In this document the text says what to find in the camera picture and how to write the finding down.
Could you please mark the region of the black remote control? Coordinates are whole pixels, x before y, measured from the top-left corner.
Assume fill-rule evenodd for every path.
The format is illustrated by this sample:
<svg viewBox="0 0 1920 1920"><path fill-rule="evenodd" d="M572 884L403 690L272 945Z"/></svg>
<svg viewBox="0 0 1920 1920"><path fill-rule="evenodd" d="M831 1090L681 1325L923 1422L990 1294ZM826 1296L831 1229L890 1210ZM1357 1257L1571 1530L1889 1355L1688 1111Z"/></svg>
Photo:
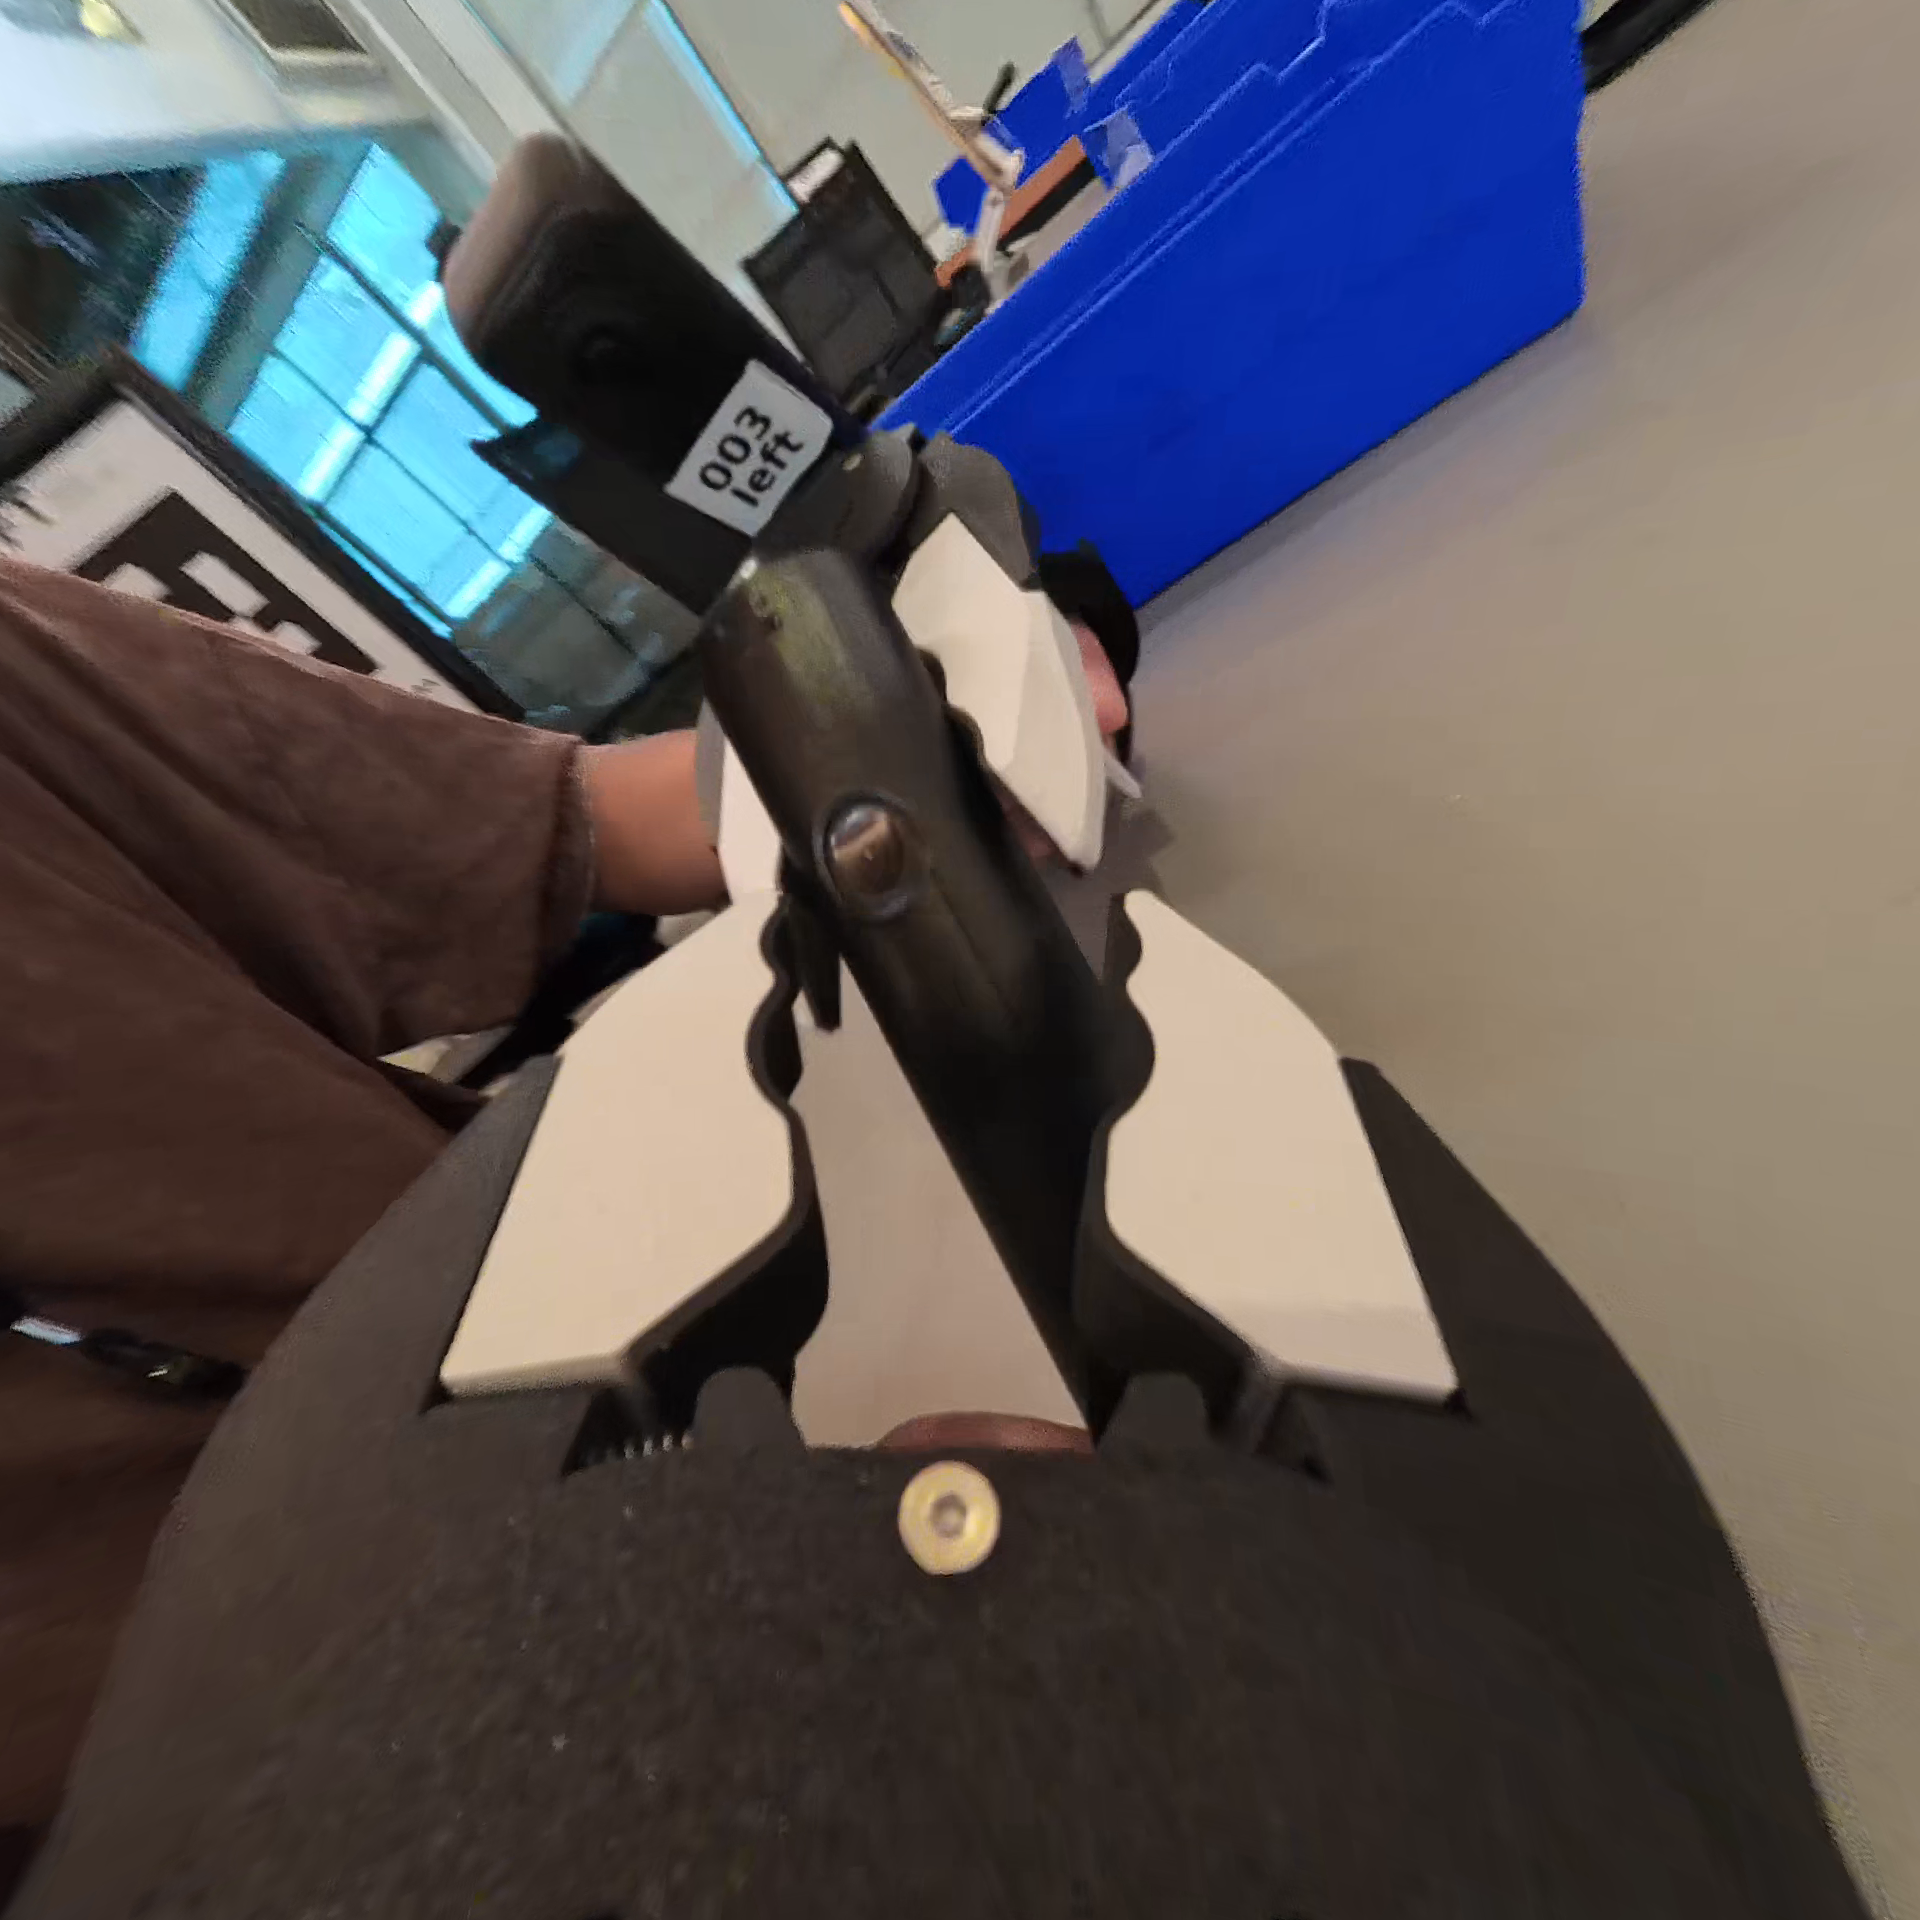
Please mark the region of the black remote control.
<svg viewBox="0 0 1920 1920"><path fill-rule="evenodd" d="M1074 1405L1119 1393L1073 1284L1105 993L895 588L844 551L743 562L698 660L782 837L789 902L848 966Z"/></svg>

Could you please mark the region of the black office chair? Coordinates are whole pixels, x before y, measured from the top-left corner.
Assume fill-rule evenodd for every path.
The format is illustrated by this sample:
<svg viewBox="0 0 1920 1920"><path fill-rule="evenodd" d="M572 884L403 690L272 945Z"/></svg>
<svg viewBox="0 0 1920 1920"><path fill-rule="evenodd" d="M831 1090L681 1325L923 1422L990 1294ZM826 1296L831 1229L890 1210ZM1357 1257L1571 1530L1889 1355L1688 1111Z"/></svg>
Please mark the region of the black office chair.
<svg viewBox="0 0 1920 1920"><path fill-rule="evenodd" d="M951 293L856 146L815 146L784 185L797 208L743 273L833 398L872 420L939 358Z"/></svg>

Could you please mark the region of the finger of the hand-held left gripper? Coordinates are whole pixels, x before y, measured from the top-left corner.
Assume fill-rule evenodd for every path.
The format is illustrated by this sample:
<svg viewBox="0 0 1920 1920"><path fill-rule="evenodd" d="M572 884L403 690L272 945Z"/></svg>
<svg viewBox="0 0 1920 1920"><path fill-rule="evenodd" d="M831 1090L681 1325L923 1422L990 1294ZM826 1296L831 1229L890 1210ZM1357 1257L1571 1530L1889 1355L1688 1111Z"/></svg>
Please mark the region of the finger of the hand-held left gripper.
<svg viewBox="0 0 1920 1920"><path fill-rule="evenodd" d="M1016 576L957 514L943 517L895 588L906 640L943 677L986 773L1077 872L1105 856L1114 797L1139 780L1105 743L1079 637L1044 588Z"/></svg>
<svg viewBox="0 0 1920 1920"><path fill-rule="evenodd" d="M727 898L741 906L754 894L776 894L782 881L779 829L723 732L696 733L696 800Z"/></svg>

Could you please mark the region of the person's left forearm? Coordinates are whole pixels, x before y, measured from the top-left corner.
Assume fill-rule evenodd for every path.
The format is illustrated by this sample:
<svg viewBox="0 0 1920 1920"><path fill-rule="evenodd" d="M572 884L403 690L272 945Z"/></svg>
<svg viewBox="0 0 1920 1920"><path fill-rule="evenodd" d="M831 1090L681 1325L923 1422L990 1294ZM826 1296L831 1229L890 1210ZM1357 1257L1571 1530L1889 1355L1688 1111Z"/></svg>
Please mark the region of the person's left forearm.
<svg viewBox="0 0 1920 1920"><path fill-rule="evenodd" d="M727 906L694 729L583 748L578 770L595 913L680 919Z"/></svg>

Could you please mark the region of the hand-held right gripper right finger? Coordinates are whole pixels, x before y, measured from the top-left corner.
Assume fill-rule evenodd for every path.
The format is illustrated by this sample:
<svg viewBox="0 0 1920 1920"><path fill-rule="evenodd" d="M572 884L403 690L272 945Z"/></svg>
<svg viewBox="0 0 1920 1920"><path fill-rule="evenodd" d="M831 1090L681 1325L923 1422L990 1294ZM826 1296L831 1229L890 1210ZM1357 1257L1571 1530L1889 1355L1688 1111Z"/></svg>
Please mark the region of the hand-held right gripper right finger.
<svg viewBox="0 0 1920 1920"><path fill-rule="evenodd" d="M1287 1389L1444 1407L1457 1369L1336 1049L1146 893L1107 942L1117 1105L1087 1190L1087 1340L1213 1424Z"/></svg>

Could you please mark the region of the grey desk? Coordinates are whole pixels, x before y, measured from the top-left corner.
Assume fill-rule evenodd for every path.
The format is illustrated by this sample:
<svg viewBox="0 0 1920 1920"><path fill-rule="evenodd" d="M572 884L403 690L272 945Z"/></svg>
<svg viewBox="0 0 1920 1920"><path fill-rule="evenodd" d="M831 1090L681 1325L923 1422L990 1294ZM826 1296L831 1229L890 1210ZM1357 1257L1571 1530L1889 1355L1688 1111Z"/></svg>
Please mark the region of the grey desk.
<svg viewBox="0 0 1920 1920"><path fill-rule="evenodd" d="M1588 298L1146 620L1168 904L1598 1310L1916 1916L1916 4L1587 110Z"/></svg>

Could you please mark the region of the blue plastic bin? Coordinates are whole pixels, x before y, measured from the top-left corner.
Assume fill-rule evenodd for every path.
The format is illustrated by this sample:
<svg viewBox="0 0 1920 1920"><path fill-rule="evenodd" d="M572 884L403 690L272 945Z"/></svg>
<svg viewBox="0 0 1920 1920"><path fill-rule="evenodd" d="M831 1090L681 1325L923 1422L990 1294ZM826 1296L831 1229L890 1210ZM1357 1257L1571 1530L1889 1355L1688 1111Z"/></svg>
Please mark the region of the blue plastic bin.
<svg viewBox="0 0 1920 1920"><path fill-rule="evenodd" d="M1134 606L1575 315L1580 4L1173 10L1146 147L884 415L994 452Z"/></svg>

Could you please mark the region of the black white marker board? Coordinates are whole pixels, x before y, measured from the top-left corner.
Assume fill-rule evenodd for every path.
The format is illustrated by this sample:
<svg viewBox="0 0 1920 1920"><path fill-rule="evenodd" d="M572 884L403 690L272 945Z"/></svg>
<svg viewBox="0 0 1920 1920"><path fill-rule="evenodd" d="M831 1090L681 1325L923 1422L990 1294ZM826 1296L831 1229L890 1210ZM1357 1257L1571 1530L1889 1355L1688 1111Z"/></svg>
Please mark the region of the black white marker board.
<svg viewBox="0 0 1920 1920"><path fill-rule="evenodd" d="M124 350L38 390L5 372L2 541L6 558L446 707L526 715Z"/></svg>

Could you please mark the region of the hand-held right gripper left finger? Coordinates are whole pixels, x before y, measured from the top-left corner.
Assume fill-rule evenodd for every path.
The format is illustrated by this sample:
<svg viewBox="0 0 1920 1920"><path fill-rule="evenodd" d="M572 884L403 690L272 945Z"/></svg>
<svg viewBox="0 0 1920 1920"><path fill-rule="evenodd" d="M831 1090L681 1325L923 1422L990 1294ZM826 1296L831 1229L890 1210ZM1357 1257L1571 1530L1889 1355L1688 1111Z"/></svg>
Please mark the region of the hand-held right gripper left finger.
<svg viewBox="0 0 1920 1920"><path fill-rule="evenodd" d="M469 1294L453 1400L588 1387L694 1412L707 1380L790 1398L829 1306L784 902L747 897L569 1038Z"/></svg>

